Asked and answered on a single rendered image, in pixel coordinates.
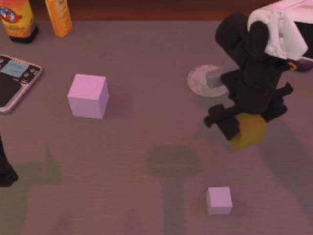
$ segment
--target pink cube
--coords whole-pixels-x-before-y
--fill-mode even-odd
[[[206,200],[209,215],[230,214],[233,207],[229,187],[209,187]]]
[[[74,116],[102,119],[109,99],[107,79],[77,74],[67,97]]]

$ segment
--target bottle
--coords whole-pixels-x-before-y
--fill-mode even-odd
[[[28,0],[0,0],[0,18],[13,42],[31,43],[38,34]]]
[[[45,0],[45,3],[55,36],[60,38],[67,36],[73,28],[67,0]]]

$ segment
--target brown table surface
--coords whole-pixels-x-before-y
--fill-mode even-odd
[[[2,54],[45,69],[16,110],[0,116],[20,176],[0,189],[1,234],[313,234],[312,74],[287,72],[295,88],[288,113],[261,143],[231,151],[202,122],[208,107],[230,101],[198,97],[186,80],[196,66],[231,63],[214,42],[217,25],[75,22],[59,39],[41,22],[30,45],[10,42],[1,27]],[[107,77],[103,120],[72,115],[76,73]],[[172,157],[186,163],[162,169]],[[179,167],[190,171],[175,174]],[[213,186],[231,187],[231,215],[207,215]]]

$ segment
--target pink object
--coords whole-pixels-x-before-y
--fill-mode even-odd
[[[102,119],[109,99],[107,79],[77,74],[67,97],[74,116]]]
[[[209,215],[230,214],[233,207],[229,187],[209,187],[206,200]]]

